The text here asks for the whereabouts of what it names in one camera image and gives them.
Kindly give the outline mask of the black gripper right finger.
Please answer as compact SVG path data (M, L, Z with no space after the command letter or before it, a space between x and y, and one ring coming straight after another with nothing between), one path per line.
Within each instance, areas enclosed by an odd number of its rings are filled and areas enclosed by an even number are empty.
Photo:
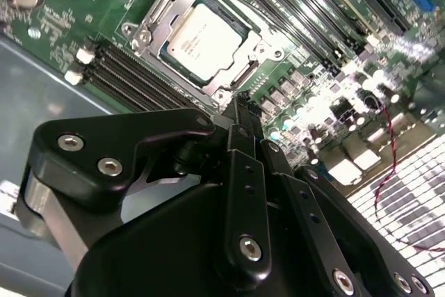
M266 169L272 271L254 296L432 296L411 263L314 169L293 170L248 109Z

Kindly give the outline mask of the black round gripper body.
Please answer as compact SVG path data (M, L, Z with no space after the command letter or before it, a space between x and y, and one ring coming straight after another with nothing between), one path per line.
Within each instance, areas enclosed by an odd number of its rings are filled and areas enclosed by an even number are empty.
M83 258L71 296L239 296L216 272L221 188L198 186L99 240ZM323 296L307 250L268 206L272 271L251 296Z

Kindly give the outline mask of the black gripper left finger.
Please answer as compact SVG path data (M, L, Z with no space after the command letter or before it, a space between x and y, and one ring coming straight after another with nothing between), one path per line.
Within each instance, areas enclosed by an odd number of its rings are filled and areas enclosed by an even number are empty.
M128 222L124 199L137 184L195 174L221 188L215 267L226 276L271 270L264 165L240 93L225 124L197 109L54 120L34 132L20 198L76 271L90 249Z

